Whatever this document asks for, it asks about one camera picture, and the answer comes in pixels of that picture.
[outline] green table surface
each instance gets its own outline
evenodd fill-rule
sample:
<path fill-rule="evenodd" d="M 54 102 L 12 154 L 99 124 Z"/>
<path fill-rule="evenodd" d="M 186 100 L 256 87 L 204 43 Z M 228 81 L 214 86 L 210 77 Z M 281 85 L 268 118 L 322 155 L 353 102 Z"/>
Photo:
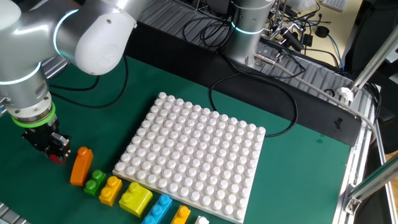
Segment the green table surface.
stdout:
<path fill-rule="evenodd" d="M 113 207 L 85 194 L 83 187 L 69 183 L 77 149 L 86 146 L 93 150 L 90 173 L 100 169 L 109 176 L 159 92 L 203 108 L 209 108 L 210 101 L 208 89 L 201 85 L 131 58 L 127 61 L 130 70 L 127 90 L 112 107 L 92 110 L 53 98 L 61 133 L 72 136 L 72 154 L 63 166 L 54 164 L 21 139 L 23 130 L 13 125 L 9 116 L 0 119 L 0 201 L 33 224 L 142 222 L 142 218 L 118 205 L 128 181 L 123 181 Z M 85 87 L 94 80 L 95 77 L 71 65 L 50 84 Z M 122 62 L 103 75 L 92 91 L 51 90 L 81 103 L 101 105 L 119 94 L 123 80 Z M 216 92 L 214 99 L 220 113 L 263 126 L 267 134 L 278 133 L 290 123 L 221 93 Z M 331 223 L 348 153 L 348 145 L 300 125 L 282 136 L 266 138 L 244 223 Z M 158 198 L 159 194 L 154 193 L 149 206 Z M 170 223 L 181 204 L 174 200 L 161 223 Z M 229 223 L 189 208 L 192 212 L 187 224 L 193 224 L 199 215 L 207 217 L 211 224 Z"/>

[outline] green lego brick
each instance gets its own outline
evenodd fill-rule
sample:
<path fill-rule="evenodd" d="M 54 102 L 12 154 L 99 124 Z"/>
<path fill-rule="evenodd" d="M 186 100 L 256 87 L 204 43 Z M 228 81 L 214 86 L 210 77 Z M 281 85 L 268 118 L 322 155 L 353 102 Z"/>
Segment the green lego brick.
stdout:
<path fill-rule="evenodd" d="M 106 174 L 100 170 L 93 172 L 91 179 L 86 183 L 85 193 L 95 197 L 100 192 L 101 186 L 106 182 Z"/>

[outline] orange lego brick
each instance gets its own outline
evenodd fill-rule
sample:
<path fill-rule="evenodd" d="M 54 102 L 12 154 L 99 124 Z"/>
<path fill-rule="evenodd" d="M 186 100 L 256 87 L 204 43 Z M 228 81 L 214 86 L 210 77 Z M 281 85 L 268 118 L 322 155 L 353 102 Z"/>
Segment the orange lego brick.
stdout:
<path fill-rule="evenodd" d="M 72 185 L 84 185 L 93 157 L 91 149 L 87 147 L 79 148 L 75 164 L 73 165 L 72 175 L 70 176 L 70 183 Z"/>
<path fill-rule="evenodd" d="M 99 200 L 105 205 L 112 207 L 116 197 L 122 189 L 122 181 L 115 176 L 112 176 L 106 182 L 106 186 L 102 189 Z"/>
<path fill-rule="evenodd" d="M 189 214 L 191 214 L 191 210 L 186 206 L 181 205 L 171 224 L 184 224 L 187 221 Z"/>

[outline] cable connector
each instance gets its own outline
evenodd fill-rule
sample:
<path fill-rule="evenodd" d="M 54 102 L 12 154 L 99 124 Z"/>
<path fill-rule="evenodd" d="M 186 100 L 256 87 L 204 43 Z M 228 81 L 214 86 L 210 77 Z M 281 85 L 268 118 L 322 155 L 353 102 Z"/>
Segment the cable connector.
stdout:
<path fill-rule="evenodd" d="M 276 61 L 274 61 L 274 60 L 272 60 L 270 58 L 267 58 L 265 56 L 259 55 L 257 53 L 254 54 L 254 58 L 262 60 L 263 62 L 268 63 L 270 65 L 275 65 L 275 63 L 276 63 Z"/>

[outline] black panel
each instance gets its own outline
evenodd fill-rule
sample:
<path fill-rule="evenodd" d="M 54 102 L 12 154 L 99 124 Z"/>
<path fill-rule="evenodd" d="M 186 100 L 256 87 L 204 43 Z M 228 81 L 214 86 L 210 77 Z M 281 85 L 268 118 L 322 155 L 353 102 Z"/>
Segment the black panel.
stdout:
<path fill-rule="evenodd" d="M 206 87 L 234 73 L 217 53 L 190 44 L 143 23 L 134 29 L 126 47 L 128 56 Z M 361 121 L 315 96 L 273 78 L 271 83 L 286 89 L 296 100 L 298 124 L 353 146 Z M 237 76 L 215 90 L 291 120 L 292 102 L 278 88 Z"/>

